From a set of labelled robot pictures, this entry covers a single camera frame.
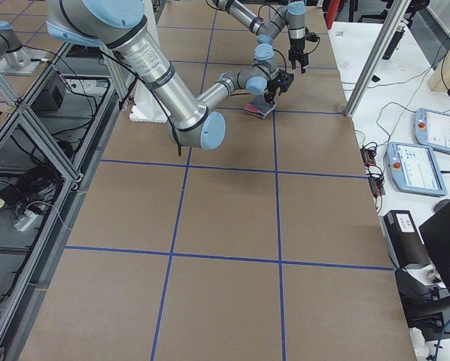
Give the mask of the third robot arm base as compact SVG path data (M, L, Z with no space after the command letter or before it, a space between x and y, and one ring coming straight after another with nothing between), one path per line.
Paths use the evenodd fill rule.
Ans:
M6 75L29 76L47 55L46 50L23 46L11 25L0 20L0 72Z

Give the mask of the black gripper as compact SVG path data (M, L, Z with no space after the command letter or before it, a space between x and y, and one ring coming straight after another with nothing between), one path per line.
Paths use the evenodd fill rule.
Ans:
M263 96L268 104L273 104L273 99L276 96L281 95L281 86L283 85L283 81L281 78L277 77L276 79L269 80L267 82L267 88L264 92Z
M300 71L306 72L309 55L305 52L306 39L305 38L289 38L290 49L288 51L288 59L290 62L290 68L295 69L295 64L298 62L301 65Z

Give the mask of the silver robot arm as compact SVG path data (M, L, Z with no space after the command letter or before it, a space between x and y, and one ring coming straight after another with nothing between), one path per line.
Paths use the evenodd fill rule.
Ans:
M105 45L121 54L132 72L170 113L170 133L179 146L213 150L226 134L226 121L214 108L244 89L272 101L285 73L271 44L259 44L249 71L228 71L194 96L147 30L142 1L48 1L47 29L71 44Z
M309 55L306 53L306 36L309 34L306 28L306 5L304 1L291 1L287 5L279 7L271 20L266 22L257 14L245 7L240 1L213 1L216 8L227 12L230 16L247 27L257 36L260 44L272 44L284 28L288 31L290 49L288 59L292 69L296 63L300 64L300 71L304 73L309 64Z

